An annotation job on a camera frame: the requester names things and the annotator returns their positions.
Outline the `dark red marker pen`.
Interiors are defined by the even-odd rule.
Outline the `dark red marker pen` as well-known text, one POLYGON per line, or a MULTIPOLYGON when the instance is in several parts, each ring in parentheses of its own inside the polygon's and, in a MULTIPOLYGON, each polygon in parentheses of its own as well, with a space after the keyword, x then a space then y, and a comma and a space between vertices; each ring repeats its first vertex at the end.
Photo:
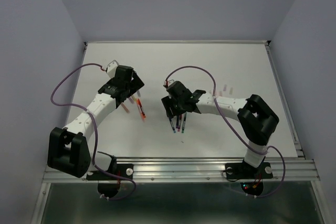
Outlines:
POLYGON ((177 119, 176 119, 176 128, 177 128, 178 131, 180 131, 180 128, 181 128, 181 119, 182 119, 181 115, 177 116, 177 119))

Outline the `red orange marker pen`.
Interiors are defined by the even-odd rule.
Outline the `red orange marker pen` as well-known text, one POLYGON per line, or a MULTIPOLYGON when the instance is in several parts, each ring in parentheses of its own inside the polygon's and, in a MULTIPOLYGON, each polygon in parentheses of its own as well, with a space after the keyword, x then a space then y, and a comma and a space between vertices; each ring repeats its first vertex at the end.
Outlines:
POLYGON ((146 115, 144 113, 144 109, 143 109, 143 106, 141 104, 140 99, 137 99, 136 103, 137 103, 137 106, 138 106, 138 109, 139 109, 140 117, 143 121, 145 121, 146 115))

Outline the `blue marker pen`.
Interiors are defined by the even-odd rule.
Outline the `blue marker pen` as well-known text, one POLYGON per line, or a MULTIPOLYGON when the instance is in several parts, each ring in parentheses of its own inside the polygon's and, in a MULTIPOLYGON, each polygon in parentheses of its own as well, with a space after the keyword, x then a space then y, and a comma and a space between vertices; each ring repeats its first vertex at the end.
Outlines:
POLYGON ((174 124, 171 118, 169 118, 169 123, 170 123, 173 133, 176 133, 176 130, 175 130, 175 127, 174 127, 174 124))

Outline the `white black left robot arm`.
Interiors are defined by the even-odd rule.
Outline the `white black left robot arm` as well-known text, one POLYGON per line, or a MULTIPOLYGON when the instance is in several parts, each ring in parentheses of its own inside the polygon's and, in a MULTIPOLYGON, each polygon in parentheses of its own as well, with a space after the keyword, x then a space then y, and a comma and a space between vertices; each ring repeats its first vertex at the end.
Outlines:
POLYGON ((132 67, 119 65, 116 61, 101 70, 108 75, 108 82, 87 107, 73 104, 83 112, 64 127, 54 128, 49 136, 47 165, 77 178, 90 170, 98 170, 106 179, 116 175, 117 166, 110 161, 97 166, 98 126, 144 86, 132 67))

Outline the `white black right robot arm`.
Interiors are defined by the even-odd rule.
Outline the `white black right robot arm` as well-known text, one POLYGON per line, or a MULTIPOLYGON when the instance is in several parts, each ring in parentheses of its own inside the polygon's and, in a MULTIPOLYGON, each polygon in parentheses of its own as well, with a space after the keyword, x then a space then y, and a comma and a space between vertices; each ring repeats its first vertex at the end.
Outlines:
POLYGON ((163 86, 168 95, 161 101, 169 119, 188 112, 238 121, 248 139, 247 143, 244 142, 247 152, 241 170, 248 177, 260 172, 269 139, 279 123, 279 117, 260 96, 253 94, 249 98, 238 99, 219 97, 204 90, 191 92, 179 81, 165 81, 163 86))

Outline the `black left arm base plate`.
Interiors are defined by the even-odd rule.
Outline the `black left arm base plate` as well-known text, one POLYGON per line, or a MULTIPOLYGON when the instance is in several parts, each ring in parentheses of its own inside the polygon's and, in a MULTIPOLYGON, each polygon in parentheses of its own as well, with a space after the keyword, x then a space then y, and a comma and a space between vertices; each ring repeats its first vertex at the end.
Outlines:
POLYGON ((129 198, 134 194, 137 185, 133 180, 134 165, 120 164, 117 157, 99 151, 99 157, 104 157, 103 167, 92 165, 88 170, 86 180, 97 181, 97 192, 101 199, 117 201, 129 198))

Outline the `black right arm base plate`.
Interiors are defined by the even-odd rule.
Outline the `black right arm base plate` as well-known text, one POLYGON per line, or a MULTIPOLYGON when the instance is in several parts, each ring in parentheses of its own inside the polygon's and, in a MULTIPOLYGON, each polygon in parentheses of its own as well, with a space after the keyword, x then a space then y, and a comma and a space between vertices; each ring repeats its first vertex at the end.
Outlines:
POLYGON ((261 196, 264 190, 263 179, 272 179, 273 173, 269 162, 262 162, 257 168, 246 162, 226 163, 222 176, 229 182, 240 182, 244 193, 261 196))

